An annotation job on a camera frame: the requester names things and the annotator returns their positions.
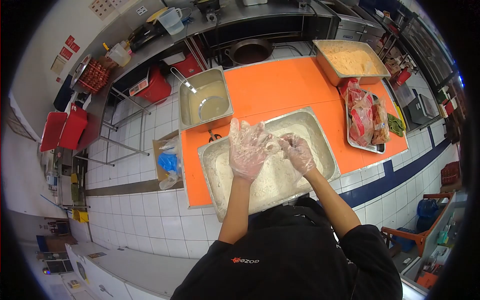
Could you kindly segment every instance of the logo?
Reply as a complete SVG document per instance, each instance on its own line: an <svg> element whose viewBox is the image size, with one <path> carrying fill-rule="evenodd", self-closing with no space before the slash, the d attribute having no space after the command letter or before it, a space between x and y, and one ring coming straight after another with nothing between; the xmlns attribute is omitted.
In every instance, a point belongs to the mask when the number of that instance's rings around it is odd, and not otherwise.
<svg viewBox="0 0 480 300"><path fill-rule="evenodd" d="M251 260L251 259L244 259L244 258L241 258L241 257L235 257L235 258L231 259L231 261L233 261L233 263L245 263L245 264L256 264L257 262L259 262L258 259Z"/></svg>

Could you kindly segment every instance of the metal tray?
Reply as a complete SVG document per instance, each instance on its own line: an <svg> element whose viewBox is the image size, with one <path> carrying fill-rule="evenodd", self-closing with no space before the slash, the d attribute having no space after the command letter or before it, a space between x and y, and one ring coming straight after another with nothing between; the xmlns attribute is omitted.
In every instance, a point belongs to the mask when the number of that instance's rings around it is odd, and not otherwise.
<svg viewBox="0 0 480 300"><path fill-rule="evenodd" d="M232 101L230 99L230 94L228 93L227 83L225 81L225 76L223 73L222 66L218 66L218 67L209 69L207 71L203 71L201 73L195 74L188 78L188 82L196 88L210 84L215 81L221 81L225 86L225 91L227 93L227 99L225 99L225 101L228 102L228 109L227 111L225 111L225 113L223 113L218 117L201 121L195 124L192 124L192 116L191 116L191 108L190 108L190 100L189 100L189 94L191 93L191 91L186 85L180 84L179 129L181 131L194 128L194 130L197 132L206 132L208 130L222 127L230 123L230 120L232 119L232 115L233 115L233 107L232 107Z"/></svg>
<svg viewBox="0 0 480 300"><path fill-rule="evenodd" d="M373 96L374 101L378 99L378 96L375 95L374 93L372 93L372 96ZM355 142L354 140L352 140L350 138L350 126L351 126L352 120L351 120L350 116L348 115L348 103L346 101L345 101L345 112L346 112L346 116L347 116L347 141L350 144L350 146L358 148L358 149L362 149L362 150L372 151L372 152L375 152L375 153L378 153L378 154L385 153L386 144L378 144L378 145L368 144L366 147L363 147L363 146L360 146L357 142Z"/></svg>
<svg viewBox="0 0 480 300"><path fill-rule="evenodd" d="M312 150L318 153L318 158L323 166L322 175L328 181L332 181L340 177L340 170L333 155L332 148L328 143L325 133L318 122L311 107L305 107L288 114L265 121L265 129L269 132L274 132L282 127L301 124L305 126L309 132L312 142ZM200 158L200 164L203 169L205 181L207 183L208 192L212 199L213 207L215 208L216 215L220 222L223 221L227 212L225 209L219 209L221 203L226 203L219 175L216 169L216 160L222 153L228 152L228 137L223 137L212 143L203 145L198 148L198 157ZM299 187L292 188L288 194L278 195L265 200L265 204L262 207L249 207L249 214L263 211L267 208L279 205L281 203L292 200L307 192L312 191L310 184L303 184Z"/></svg>
<svg viewBox="0 0 480 300"><path fill-rule="evenodd" d="M372 48L367 43L363 42L353 42L353 41L341 41L341 40L313 40L313 43L317 47L317 61L322 67L323 71L330 80L330 83L333 86L339 86L343 84L348 78L360 77L360 84L376 84L380 82L383 78L390 78L390 72L387 70L385 65L382 63L378 55L373 51ZM325 53L322 51L325 47L339 47L344 48L345 50L363 50L367 52L371 59L372 63L375 65L378 74L342 74L340 73L327 58Z"/></svg>

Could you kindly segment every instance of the green cloth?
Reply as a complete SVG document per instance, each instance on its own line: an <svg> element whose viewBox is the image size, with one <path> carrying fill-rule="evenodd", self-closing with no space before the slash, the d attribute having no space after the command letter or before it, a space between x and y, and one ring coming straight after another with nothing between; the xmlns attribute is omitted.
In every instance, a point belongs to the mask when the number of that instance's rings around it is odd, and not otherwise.
<svg viewBox="0 0 480 300"><path fill-rule="evenodd" d="M388 127L390 128L390 132L395 133L399 137L403 137L405 127L403 126L402 120L394 115L388 114Z"/></svg>

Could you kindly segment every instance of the red sign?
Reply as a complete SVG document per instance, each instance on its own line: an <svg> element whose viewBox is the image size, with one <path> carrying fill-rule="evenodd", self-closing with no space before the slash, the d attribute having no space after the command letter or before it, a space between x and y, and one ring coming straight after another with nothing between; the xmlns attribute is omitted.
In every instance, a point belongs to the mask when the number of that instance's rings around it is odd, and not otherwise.
<svg viewBox="0 0 480 300"><path fill-rule="evenodd" d="M72 45L70 46L70 48L71 48L75 53L77 53L77 51L80 49L80 46L78 46L78 45L75 44L75 43L72 43Z"/></svg>
<svg viewBox="0 0 480 300"><path fill-rule="evenodd" d="M70 59L70 57L72 57L72 54L67 48L65 47L62 47L61 51L60 51L60 55L62 55L64 58L66 58L67 60Z"/></svg>
<svg viewBox="0 0 480 300"><path fill-rule="evenodd" d="M75 39L73 38L73 36L69 36L67 38L67 41L65 42L65 44L67 44L67 46L69 46L70 48L72 47L72 43Z"/></svg>

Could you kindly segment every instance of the blue plastic bag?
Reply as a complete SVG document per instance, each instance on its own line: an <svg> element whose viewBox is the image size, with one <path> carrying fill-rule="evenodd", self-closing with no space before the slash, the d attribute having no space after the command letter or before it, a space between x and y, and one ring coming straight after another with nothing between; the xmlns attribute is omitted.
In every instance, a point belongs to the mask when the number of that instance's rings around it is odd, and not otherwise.
<svg viewBox="0 0 480 300"><path fill-rule="evenodd" d="M164 152L162 152L158 156L158 165L167 172L174 171L175 173L177 173L177 155L165 154Z"/></svg>

